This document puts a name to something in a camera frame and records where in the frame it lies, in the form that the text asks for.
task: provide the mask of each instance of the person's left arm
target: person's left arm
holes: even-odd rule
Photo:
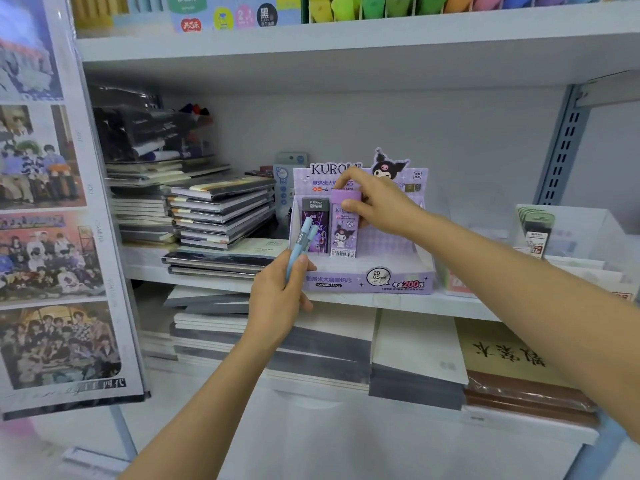
[[[287,336],[300,305],[306,255],[296,261],[289,283],[285,251],[255,277],[249,320],[240,341],[185,407],[142,450],[120,480],[212,480],[217,478],[231,440],[262,370]]]

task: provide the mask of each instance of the green label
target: green label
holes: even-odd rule
[[[167,0],[169,10],[180,15],[197,13],[207,9],[207,0]]]

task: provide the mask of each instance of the pink circle label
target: pink circle label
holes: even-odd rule
[[[256,24],[251,7],[240,5],[236,11],[236,24],[239,29],[249,29]]]

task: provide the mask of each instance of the photo poster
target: photo poster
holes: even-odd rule
[[[145,400],[67,0],[0,0],[0,411]]]

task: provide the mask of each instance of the black circle label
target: black circle label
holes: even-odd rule
[[[255,15],[261,27],[274,27],[278,23],[278,11],[271,3],[260,5]]]

